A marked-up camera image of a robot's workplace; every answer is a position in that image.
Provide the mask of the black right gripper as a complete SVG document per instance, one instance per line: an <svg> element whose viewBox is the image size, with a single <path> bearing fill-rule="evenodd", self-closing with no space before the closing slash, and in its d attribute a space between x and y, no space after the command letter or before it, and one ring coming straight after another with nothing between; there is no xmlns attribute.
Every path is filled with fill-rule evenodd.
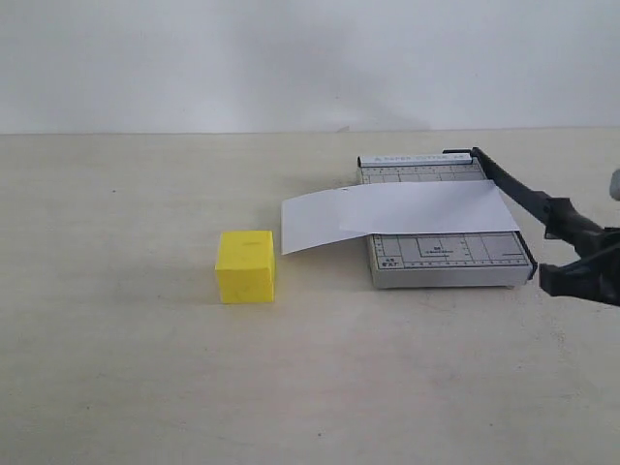
<svg viewBox="0 0 620 465"><path fill-rule="evenodd" d="M544 237L562 240L575 250L599 253L562 266L542 263L540 288L551 296L597 298L619 305L619 229L601 227L581 215L569 198L546 197Z"/></svg>

